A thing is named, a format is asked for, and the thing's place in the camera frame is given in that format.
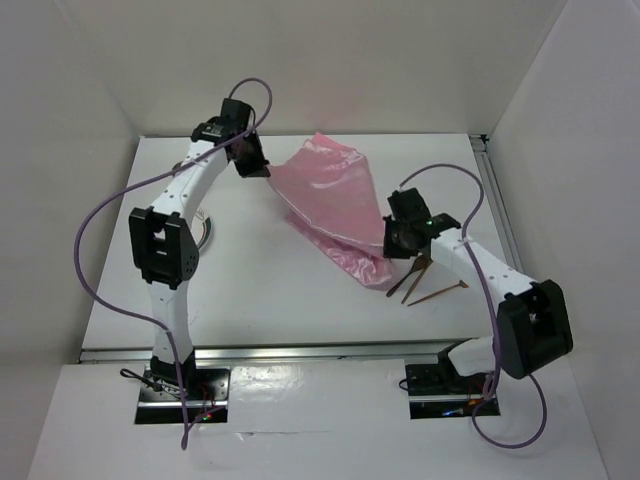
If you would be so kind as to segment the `pink satin rose cloth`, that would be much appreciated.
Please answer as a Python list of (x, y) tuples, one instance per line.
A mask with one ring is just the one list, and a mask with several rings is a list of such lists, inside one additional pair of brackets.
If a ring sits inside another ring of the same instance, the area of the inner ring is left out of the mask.
[(394, 269), (383, 255), (384, 221), (364, 154), (317, 133), (269, 172), (298, 233), (364, 287), (389, 285)]

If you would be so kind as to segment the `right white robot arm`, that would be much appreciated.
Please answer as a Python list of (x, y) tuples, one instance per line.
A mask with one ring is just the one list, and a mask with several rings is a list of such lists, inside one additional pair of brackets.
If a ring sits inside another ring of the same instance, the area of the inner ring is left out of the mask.
[(433, 369), (410, 376), (408, 386), (459, 392), (471, 378), (493, 372), (520, 380), (574, 347), (564, 293), (509, 267), (463, 231), (447, 213), (431, 214), (419, 192), (394, 191), (384, 219), (384, 255), (423, 257), (448, 269), (488, 302), (491, 333), (441, 350)]

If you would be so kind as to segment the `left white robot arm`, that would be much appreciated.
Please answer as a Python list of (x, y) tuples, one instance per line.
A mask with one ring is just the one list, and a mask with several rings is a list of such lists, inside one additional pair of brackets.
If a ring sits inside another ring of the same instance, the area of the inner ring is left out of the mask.
[(128, 224), (134, 265), (148, 285), (153, 318), (165, 325), (156, 334), (150, 370), (176, 399), (196, 390), (195, 349), (188, 326), (188, 286), (200, 253), (190, 227), (217, 177), (233, 165), (242, 178), (267, 178), (266, 160), (257, 133), (226, 146), (256, 119), (255, 110), (240, 100), (223, 100), (220, 114), (192, 133), (184, 161), (145, 209), (131, 211)]

